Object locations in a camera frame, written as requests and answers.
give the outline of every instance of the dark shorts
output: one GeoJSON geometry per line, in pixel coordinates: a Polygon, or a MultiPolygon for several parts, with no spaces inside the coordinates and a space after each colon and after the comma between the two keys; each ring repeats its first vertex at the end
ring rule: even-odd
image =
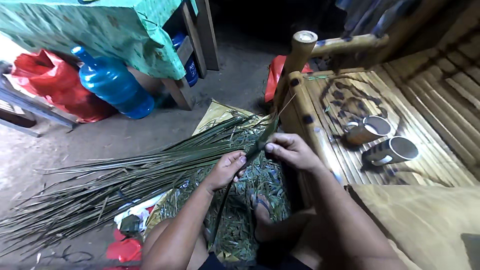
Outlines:
{"type": "MultiPolygon", "coordinates": [[[[202,264],[202,266],[198,270],[225,270],[225,266],[217,259],[213,252],[210,252],[208,255],[207,260],[202,264]]],[[[251,270],[270,270],[270,268],[257,265],[250,268],[251,270]]],[[[276,270],[311,270],[310,267],[304,265],[301,261],[297,258],[293,257],[292,255],[288,254],[283,257],[282,261],[278,265],[276,270]]]]}

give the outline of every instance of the blue water jug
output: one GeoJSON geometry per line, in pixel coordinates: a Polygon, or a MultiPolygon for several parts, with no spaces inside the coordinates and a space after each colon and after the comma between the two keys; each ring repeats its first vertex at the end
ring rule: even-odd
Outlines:
{"type": "MultiPolygon", "coordinates": [[[[175,50],[178,50],[180,48],[180,45],[185,40],[185,38],[186,38],[186,35],[184,33],[178,32],[172,38],[173,48],[175,50]]],[[[198,81],[198,73],[197,73],[197,68],[195,67],[195,62],[193,62],[193,54],[188,58],[184,68],[186,71],[185,79],[187,79],[188,85],[192,87],[198,81]]]]}
{"type": "Polygon", "coordinates": [[[152,112],[155,105],[152,96],[120,60],[93,58],[80,46],[73,48],[72,53],[85,63],[79,72],[80,81],[90,92],[130,118],[140,119],[152,112]]]}

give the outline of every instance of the pile of palm leaves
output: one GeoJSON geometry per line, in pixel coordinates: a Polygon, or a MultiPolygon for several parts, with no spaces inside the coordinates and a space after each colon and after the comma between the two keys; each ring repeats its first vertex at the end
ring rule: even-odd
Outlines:
{"type": "MultiPolygon", "coordinates": [[[[233,184],[231,189],[225,188],[215,193],[204,220],[204,225],[210,233],[208,237],[210,250],[216,254],[223,253],[229,261],[236,259],[250,261],[256,257],[258,243],[253,233],[250,195],[263,194],[268,198],[272,210],[271,218],[274,221],[286,219],[290,214],[279,163],[268,160],[264,152],[256,148],[255,144],[263,133],[269,133],[265,131],[264,125],[245,128],[239,136],[231,140],[238,148],[248,149],[247,156],[252,152],[257,154],[252,157],[244,176],[233,184]],[[225,207],[222,209],[221,205],[225,198],[225,207]]],[[[154,209],[149,228],[166,218],[175,217],[212,167],[213,165],[200,168],[191,177],[184,178],[182,185],[172,190],[166,201],[154,209]]]]}
{"type": "Polygon", "coordinates": [[[22,254],[35,254],[167,190],[185,186],[189,179],[196,179],[190,184],[201,181],[204,175],[199,173],[207,172],[223,154],[254,143],[254,137],[247,139],[246,134],[264,125],[241,129],[252,118],[231,118],[155,154],[51,169],[48,173],[77,174],[59,183],[103,174],[85,184],[53,191],[56,183],[16,206],[14,214],[0,222],[0,237],[11,243],[0,256],[26,246],[22,254]]]}

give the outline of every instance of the hand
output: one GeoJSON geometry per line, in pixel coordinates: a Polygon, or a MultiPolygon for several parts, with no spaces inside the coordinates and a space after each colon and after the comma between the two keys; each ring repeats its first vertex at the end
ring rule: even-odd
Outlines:
{"type": "Polygon", "coordinates": [[[275,133],[268,141],[265,151],[296,169],[312,172],[322,165],[318,156],[297,134],[275,133]]]}
{"type": "Polygon", "coordinates": [[[226,187],[232,181],[232,178],[234,183],[238,182],[239,177],[243,176],[245,170],[240,171],[237,175],[235,174],[246,162],[245,152],[241,150],[225,154],[217,161],[202,183],[208,192],[213,194],[216,190],[226,187]]]}

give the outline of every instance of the concrete floor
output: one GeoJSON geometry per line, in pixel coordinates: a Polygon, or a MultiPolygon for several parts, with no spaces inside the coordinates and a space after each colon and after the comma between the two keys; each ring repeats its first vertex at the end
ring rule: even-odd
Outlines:
{"type": "MultiPolygon", "coordinates": [[[[0,211],[2,216],[18,201],[38,192],[44,183],[51,185],[64,179],[61,175],[42,175],[35,169],[54,168],[74,164],[77,160],[120,158],[142,154],[153,148],[189,137],[205,114],[210,99],[240,107],[252,112],[262,112],[257,105],[264,95],[268,65],[278,54],[285,54],[287,46],[269,44],[242,35],[228,27],[216,28],[220,71],[208,71],[205,80],[199,80],[192,88],[196,98],[193,111],[156,109],[140,120],[131,120],[117,114],[108,119],[81,124],[72,132],[47,121],[44,136],[33,138],[4,126],[0,126],[0,211]]],[[[89,263],[97,266],[112,264],[105,259],[105,251],[113,242],[113,226],[85,233],[59,246],[43,250],[42,256],[52,252],[61,254],[72,245],[70,251],[87,251],[95,256],[89,263]]],[[[0,265],[19,264],[30,267],[36,256],[21,262],[20,252],[0,258],[0,265]]],[[[48,263],[50,259],[41,260],[48,263]]],[[[64,265],[62,259],[52,260],[50,265],[64,265]]]]}

